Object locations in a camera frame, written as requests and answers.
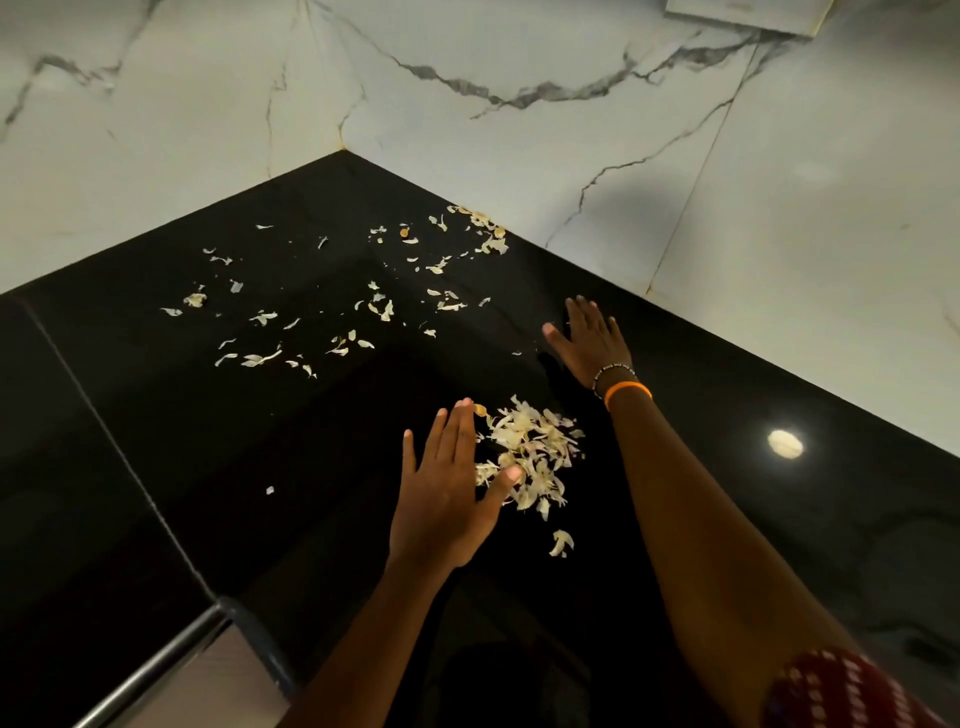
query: orange wristband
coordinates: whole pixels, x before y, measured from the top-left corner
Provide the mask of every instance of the orange wristband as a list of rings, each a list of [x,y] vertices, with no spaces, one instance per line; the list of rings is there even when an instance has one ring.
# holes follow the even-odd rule
[[[624,389],[626,387],[639,387],[640,389],[642,389],[644,392],[647,393],[647,397],[649,397],[651,400],[654,398],[654,396],[650,394],[650,390],[644,387],[638,381],[618,381],[613,387],[608,389],[607,394],[603,396],[603,403],[604,403],[604,406],[607,407],[608,411],[610,411],[610,398],[613,395],[615,395],[617,392],[619,392],[621,389]]]

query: stainless steel edge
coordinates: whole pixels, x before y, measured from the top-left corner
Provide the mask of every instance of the stainless steel edge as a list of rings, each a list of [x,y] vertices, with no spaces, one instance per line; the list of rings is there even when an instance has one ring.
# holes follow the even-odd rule
[[[97,703],[74,724],[74,728],[103,728],[111,723],[166,675],[171,667],[203,649],[228,622],[229,619],[217,605],[211,606],[124,680],[116,690]]]

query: forearm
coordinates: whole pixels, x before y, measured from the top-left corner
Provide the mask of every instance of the forearm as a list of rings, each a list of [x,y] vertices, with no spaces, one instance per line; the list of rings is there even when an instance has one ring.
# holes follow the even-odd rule
[[[446,571],[390,565],[279,728],[379,728]]]
[[[751,706],[783,664],[856,646],[645,393],[617,392],[611,415],[678,645],[728,715],[754,725]]]

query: right hand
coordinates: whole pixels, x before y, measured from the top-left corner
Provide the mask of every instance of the right hand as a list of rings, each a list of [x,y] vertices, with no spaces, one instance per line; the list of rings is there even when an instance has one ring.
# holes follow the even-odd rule
[[[569,339],[553,324],[543,325],[543,335],[577,381],[590,389],[593,378],[605,366],[631,366],[630,350],[620,327],[613,316],[604,321],[596,302],[588,302],[583,296],[577,296],[576,301],[567,299],[566,313],[570,317]],[[603,397],[609,387],[625,379],[636,380],[623,367],[607,370],[597,380],[597,394]]]
[[[523,475],[519,465],[500,471],[487,493],[476,499],[473,465],[476,436],[473,401],[459,400],[449,420],[437,413],[417,465],[414,436],[403,433],[403,477],[390,527],[390,558],[441,577],[463,566],[490,535],[500,506]]]

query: white marble wall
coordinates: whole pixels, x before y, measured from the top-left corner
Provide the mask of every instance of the white marble wall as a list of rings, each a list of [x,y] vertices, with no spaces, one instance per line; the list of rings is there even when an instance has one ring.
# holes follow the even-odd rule
[[[306,0],[0,0],[0,290],[340,148]]]
[[[75,6],[0,0],[0,290],[343,143],[960,454],[960,0]]]

